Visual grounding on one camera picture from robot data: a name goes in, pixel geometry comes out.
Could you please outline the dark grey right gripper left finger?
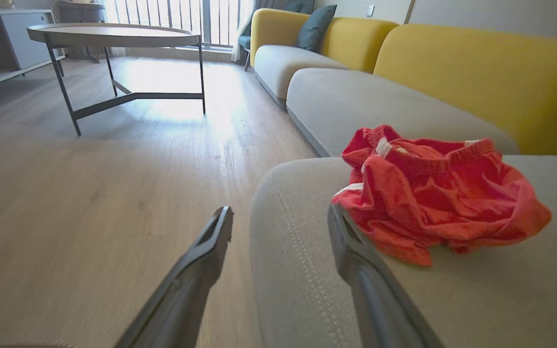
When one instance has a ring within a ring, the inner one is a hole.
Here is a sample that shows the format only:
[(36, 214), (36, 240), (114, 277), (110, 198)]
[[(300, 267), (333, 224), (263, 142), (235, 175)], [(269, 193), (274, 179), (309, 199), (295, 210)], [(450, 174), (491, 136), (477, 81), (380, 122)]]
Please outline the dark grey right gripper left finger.
[(234, 212), (218, 208), (199, 237), (170, 269), (116, 348), (194, 348), (210, 289), (219, 279)]

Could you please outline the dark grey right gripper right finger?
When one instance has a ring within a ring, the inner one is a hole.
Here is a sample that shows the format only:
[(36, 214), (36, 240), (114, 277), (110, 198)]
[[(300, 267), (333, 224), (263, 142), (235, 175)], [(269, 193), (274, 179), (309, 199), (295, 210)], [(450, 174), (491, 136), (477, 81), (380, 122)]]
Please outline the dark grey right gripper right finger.
[(336, 269), (351, 290), (365, 348), (441, 348), (414, 302), (347, 210), (329, 205), (328, 231)]

